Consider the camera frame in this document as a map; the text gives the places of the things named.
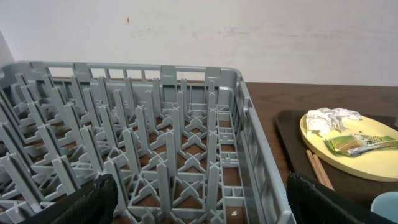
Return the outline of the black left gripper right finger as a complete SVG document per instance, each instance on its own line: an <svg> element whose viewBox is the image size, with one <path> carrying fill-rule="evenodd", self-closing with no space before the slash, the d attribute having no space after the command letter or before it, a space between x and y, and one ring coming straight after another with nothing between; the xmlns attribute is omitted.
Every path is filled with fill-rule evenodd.
<svg viewBox="0 0 398 224"><path fill-rule="evenodd" d="M391 223L301 174L289 175L286 193L297 223Z"/></svg>

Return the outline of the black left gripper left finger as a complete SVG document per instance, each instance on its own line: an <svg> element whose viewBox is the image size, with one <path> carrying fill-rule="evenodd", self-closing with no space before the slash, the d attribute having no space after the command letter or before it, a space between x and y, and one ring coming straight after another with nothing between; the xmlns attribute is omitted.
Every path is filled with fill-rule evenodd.
<svg viewBox="0 0 398 224"><path fill-rule="evenodd" d="M105 174L21 223L110 224L117 204L118 186L111 174Z"/></svg>

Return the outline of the green snack wrapper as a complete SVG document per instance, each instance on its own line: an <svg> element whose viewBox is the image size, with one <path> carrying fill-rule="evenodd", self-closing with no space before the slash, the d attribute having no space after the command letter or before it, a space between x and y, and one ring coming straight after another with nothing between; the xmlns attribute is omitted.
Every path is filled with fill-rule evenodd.
<svg viewBox="0 0 398 224"><path fill-rule="evenodd" d="M338 136L325 140L325 144L329 150L351 157L375 150L397 149L397 140L390 136L363 134Z"/></svg>

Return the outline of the white paper napkin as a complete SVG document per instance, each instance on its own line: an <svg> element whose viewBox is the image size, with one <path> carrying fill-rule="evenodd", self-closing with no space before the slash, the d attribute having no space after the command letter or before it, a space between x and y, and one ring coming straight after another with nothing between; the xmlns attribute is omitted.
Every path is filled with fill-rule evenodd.
<svg viewBox="0 0 398 224"><path fill-rule="evenodd" d="M345 120L361 121L362 119L362 116L357 111L345 108L319 108L316 110L309 110L305 120L307 125L307 137L310 137L313 132L318 133L321 137L325 137L334 130L343 133L348 129L344 124Z"/></svg>

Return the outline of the grey plastic dishwasher rack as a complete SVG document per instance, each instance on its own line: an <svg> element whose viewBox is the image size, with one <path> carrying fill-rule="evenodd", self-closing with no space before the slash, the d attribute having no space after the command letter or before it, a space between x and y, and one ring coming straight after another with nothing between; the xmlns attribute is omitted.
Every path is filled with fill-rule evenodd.
<svg viewBox="0 0 398 224"><path fill-rule="evenodd" d="M112 218L294 223L241 72L12 62L1 67L1 222L113 177Z"/></svg>

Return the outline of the wooden chopstick left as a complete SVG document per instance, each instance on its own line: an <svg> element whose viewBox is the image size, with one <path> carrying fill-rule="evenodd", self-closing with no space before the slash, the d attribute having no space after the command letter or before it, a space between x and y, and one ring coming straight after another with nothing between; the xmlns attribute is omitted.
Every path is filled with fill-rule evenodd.
<svg viewBox="0 0 398 224"><path fill-rule="evenodd" d="M312 167L312 169L313 169L313 171L315 173L315 176L316 176L317 180L319 181L319 183L322 184L320 173L318 172L318 169L317 169L317 167L315 165L315 162L313 160L313 157L312 157L313 153L311 152L311 150L306 150L306 154L307 154L308 160L309 160L310 165L311 165L311 167Z"/></svg>

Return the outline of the wooden chopstick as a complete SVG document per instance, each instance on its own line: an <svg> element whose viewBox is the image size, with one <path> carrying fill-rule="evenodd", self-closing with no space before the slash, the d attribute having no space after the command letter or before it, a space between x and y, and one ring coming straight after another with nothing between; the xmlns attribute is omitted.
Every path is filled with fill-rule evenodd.
<svg viewBox="0 0 398 224"><path fill-rule="evenodd" d="M315 176L316 176L317 180L319 181L319 183L322 184L320 173L318 172L318 169L317 169L317 167L315 165L315 162L313 160L313 157L312 157L313 153L311 152L311 150L306 150L306 154L307 154L308 160L309 160L310 165L311 165L311 167L312 167L312 169L313 169L313 171L315 173Z"/></svg>
<svg viewBox="0 0 398 224"><path fill-rule="evenodd" d="M329 189L334 190L334 188L333 188L333 186L332 186L332 184L331 184L331 182L330 182L330 180L329 180L329 178L328 178L328 176L327 176L327 174L326 174L326 172L325 172L325 170L324 170L324 168L323 168L318 156L316 154L313 154L312 157L313 157L315 165L316 165L316 167L318 169L318 172L320 173L322 184L327 186Z"/></svg>

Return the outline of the wooden chopstick right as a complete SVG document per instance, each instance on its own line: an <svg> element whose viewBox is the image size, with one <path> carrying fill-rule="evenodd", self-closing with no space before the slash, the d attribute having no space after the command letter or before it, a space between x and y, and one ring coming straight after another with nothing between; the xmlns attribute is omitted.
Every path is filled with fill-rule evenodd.
<svg viewBox="0 0 398 224"><path fill-rule="evenodd" d="M328 178L328 176L327 176L327 174L326 174L326 172L325 172L325 170L324 170L324 168L323 168L318 156L316 154L313 154L312 157L313 157L315 165L316 165L316 167L318 169L318 172L320 173L322 184L327 186L329 189L334 190L334 188L333 188L333 186L332 186L332 184L331 184L331 182L330 182L330 180L329 180L329 178Z"/></svg>

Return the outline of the dark brown serving tray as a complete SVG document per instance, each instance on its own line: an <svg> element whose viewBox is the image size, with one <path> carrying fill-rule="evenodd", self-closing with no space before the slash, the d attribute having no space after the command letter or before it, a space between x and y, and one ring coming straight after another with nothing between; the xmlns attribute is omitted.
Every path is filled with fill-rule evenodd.
<svg viewBox="0 0 398 224"><path fill-rule="evenodd" d="M278 137L290 171L303 174L316 180L308 160L299 122L304 110L283 110L274 119ZM380 194L397 190L397 182L378 182L353 176L321 161L336 193L365 208L370 208L373 200Z"/></svg>

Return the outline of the light blue saucer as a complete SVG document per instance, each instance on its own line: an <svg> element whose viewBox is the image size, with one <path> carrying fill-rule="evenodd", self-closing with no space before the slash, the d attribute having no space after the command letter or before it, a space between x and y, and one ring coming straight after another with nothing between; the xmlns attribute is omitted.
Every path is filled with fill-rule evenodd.
<svg viewBox="0 0 398 224"><path fill-rule="evenodd" d="M371 211L397 223L398 192L386 192L378 195L371 204Z"/></svg>

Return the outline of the yellow round plate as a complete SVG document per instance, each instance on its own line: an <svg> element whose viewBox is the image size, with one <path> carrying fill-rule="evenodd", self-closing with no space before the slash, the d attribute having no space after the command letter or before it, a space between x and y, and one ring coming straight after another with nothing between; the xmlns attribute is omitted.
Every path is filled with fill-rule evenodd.
<svg viewBox="0 0 398 224"><path fill-rule="evenodd" d="M321 137L317 132L307 135L306 115L300 120L300 133L307 147L327 164L351 175L380 182L397 181L397 150L385 149L366 152L360 156L346 156L327 148L325 140L350 134L390 136L397 139L397 130L374 119L363 116L361 121L346 119L345 132L337 130Z"/></svg>

